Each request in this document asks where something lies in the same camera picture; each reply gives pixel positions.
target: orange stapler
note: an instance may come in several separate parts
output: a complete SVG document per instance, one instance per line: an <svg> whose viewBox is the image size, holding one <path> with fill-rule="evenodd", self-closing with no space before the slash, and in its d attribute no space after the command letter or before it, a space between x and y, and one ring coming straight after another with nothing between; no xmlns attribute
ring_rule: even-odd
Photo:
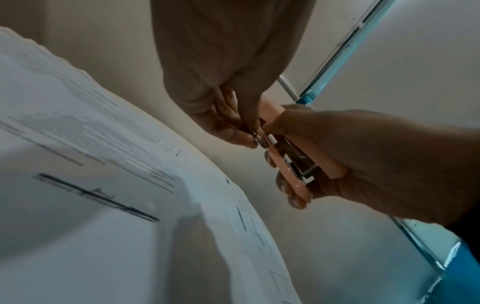
<svg viewBox="0 0 480 304"><path fill-rule="evenodd" d="M285 109L273 101L261 99L260 118L263 121L270 122L283 111ZM295 194L307 203L312 200L307 183L313 180L314 174L321 170L329 178L336 179L344 177L349 171L348 167L324 153L314 142L301 135L271 135L266 134L262 128L253 135L262 147L268 149L271 159L292 186Z"/></svg>

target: dark sleeve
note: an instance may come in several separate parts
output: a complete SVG document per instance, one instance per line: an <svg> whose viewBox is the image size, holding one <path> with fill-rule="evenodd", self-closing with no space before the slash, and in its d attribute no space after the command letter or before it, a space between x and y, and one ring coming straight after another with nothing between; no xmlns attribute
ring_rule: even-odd
<svg viewBox="0 0 480 304"><path fill-rule="evenodd" d="M467 213L460 221L447 227L467 243L475 259L480 262L480 203Z"/></svg>

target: document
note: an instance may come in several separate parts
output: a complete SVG document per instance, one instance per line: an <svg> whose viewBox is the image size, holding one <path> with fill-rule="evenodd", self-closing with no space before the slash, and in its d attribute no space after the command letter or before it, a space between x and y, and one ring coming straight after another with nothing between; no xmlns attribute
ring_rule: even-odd
<svg viewBox="0 0 480 304"><path fill-rule="evenodd" d="M301 302L228 176L5 28L0 99L0 303Z"/></svg>

